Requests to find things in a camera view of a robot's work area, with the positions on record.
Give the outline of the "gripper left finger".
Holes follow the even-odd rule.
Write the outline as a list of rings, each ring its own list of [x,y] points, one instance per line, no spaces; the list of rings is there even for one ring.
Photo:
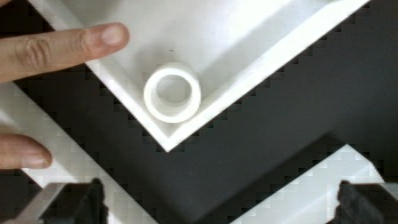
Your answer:
[[[50,183],[18,217],[22,224],[109,224],[104,183]]]

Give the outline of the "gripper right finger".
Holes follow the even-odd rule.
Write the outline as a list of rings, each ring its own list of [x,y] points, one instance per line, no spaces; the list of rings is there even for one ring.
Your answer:
[[[398,224],[398,183],[340,184],[335,224]]]

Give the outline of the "bare human hand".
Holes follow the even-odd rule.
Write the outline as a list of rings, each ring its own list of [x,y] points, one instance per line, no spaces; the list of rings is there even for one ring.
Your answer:
[[[0,84],[109,56],[128,41],[121,23],[0,39]],[[43,144],[20,134],[0,134],[0,169],[43,169],[50,165]]]

